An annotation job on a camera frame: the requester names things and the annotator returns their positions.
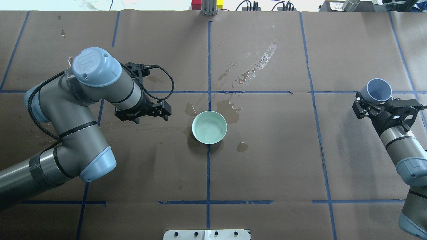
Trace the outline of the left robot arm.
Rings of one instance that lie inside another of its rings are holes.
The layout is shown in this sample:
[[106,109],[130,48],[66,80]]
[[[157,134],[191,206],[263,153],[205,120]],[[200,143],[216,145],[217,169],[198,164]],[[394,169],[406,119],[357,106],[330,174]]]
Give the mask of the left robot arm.
[[90,106],[105,100],[120,121],[139,124],[142,116],[172,114],[166,97],[151,95],[143,77],[156,64],[121,64],[106,50],[89,47],[63,70],[26,92],[26,109],[35,125],[56,142],[1,171],[1,210],[60,187],[79,177],[89,183],[116,167]]

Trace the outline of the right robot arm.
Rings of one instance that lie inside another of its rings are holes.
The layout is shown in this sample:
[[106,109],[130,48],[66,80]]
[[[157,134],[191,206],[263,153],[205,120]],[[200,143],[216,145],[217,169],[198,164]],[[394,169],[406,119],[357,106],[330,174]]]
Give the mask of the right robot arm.
[[375,104],[357,92],[352,108],[358,119],[368,117],[371,120],[396,172],[410,187],[399,216],[400,229],[425,240],[427,156],[411,127],[418,112],[425,110],[426,106],[415,99],[392,97]]

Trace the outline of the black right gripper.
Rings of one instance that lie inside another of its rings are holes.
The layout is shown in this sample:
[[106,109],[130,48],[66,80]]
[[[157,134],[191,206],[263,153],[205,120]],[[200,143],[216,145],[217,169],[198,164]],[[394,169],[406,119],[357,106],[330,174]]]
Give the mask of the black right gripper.
[[418,112],[426,110],[426,108],[425,105],[415,99],[391,99],[383,104],[370,107],[361,92],[356,93],[356,101],[352,105],[357,119],[369,117],[378,134],[396,126],[402,127],[404,132],[409,132]]

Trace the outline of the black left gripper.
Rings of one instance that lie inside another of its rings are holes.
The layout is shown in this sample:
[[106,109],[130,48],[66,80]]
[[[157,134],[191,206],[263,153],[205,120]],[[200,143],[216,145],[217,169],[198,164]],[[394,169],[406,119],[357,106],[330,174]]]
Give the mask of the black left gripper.
[[165,100],[152,102],[149,97],[141,97],[136,105],[129,109],[115,108],[114,115],[122,122],[131,121],[136,124],[140,123],[139,118],[142,116],[160,117],[168,121],[169,115],[172,115],[172,107]]

